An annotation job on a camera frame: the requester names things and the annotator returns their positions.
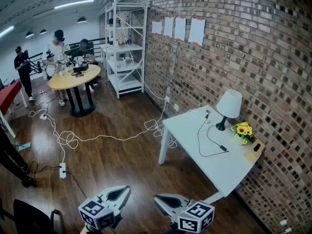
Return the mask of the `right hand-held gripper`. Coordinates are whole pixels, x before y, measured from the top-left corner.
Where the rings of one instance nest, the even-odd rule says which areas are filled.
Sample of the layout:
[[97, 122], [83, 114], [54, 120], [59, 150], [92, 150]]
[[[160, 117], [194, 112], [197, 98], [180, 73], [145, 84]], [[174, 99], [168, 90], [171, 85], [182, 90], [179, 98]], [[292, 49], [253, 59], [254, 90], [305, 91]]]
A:
[[186, 197], [175, 194], [160, 194], [155, 195], [154, 203], [164, 215], [177, 224], [177, 228], [181, 231], [201, 233], [214, 220], [214, 206], [206, 204], [202, 200], [191, 200], [182, 209], [182, 203], [188, 203]]

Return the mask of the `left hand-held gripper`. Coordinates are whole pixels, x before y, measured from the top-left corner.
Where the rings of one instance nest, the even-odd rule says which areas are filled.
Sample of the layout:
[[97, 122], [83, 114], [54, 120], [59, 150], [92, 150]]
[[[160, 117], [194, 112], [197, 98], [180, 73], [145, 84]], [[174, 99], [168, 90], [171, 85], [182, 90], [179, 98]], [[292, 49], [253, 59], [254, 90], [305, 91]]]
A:
[[78, 211], [89, 230], [115, 229], [121, 221], [120, 212], [131, 194], [127, 185], [104, 189], [100, 196], [87, 198]]

